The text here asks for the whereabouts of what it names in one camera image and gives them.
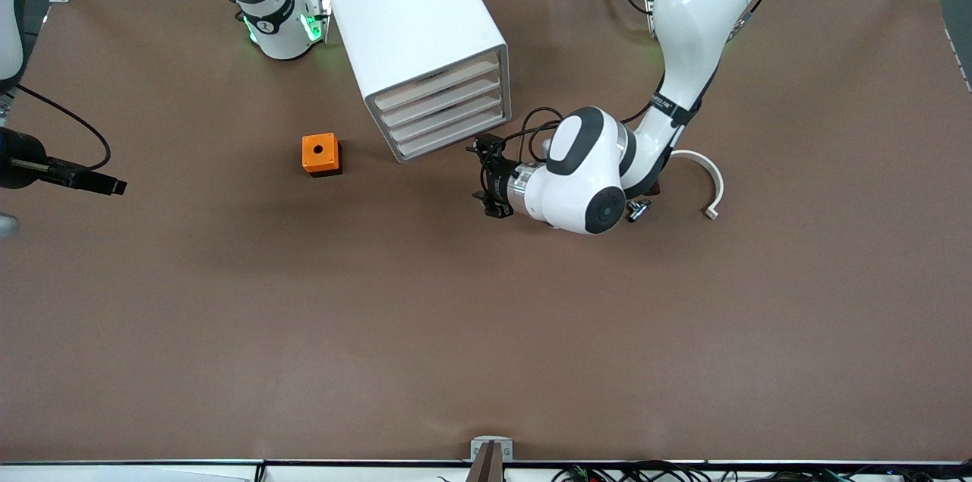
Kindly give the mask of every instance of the white curved hook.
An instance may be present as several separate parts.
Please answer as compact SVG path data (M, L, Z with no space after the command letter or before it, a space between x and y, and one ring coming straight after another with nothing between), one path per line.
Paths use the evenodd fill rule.
M675 150L671 153L671 157L683 157L685 159L691 159L708 171L708 174L712 177L712 183L715 184L715 199L712 200L712 204L709 204L707 208L705 208L705 215L708 216L708 219L710 220L715 220L718 218L719 213L718 211L715 211L715 207L720 201L722 201L722 194L725 192L726 188L725 181L722 180L722 171L719 171L719 167L716 167L715 164L712 163L711 159L708 159L708 157L703 156L701 153L697 153L697 151Z

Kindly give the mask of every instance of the table surface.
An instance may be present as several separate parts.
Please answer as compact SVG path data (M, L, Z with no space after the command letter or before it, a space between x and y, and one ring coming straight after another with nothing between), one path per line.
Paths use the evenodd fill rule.
M623 0L484 0L515 115L641 108ZM3 193L0 460L972 454L972 97L936 0L766 0L636 225L482 215L398 164L339 44L274 62L225 0L71 0L24 84L111 140L106 198ZM10 126L99 146L25 96ZM306 177L336 132L346 173Z

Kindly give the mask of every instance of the vent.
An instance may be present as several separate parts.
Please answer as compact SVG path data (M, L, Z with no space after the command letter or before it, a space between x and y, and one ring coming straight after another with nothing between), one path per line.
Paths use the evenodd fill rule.
M402 161L504 122L495 51L374 95L375 118Z

